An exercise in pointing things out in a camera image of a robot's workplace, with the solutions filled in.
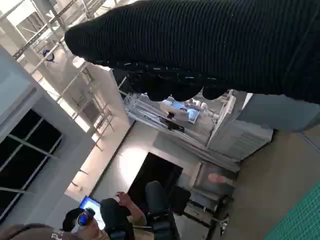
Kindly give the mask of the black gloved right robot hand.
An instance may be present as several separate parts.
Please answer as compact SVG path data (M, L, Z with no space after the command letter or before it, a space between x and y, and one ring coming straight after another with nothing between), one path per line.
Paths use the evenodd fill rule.
M155 102L228 90L320 102L317 0L140 0L64 40L87 62L126 71L128 90Z

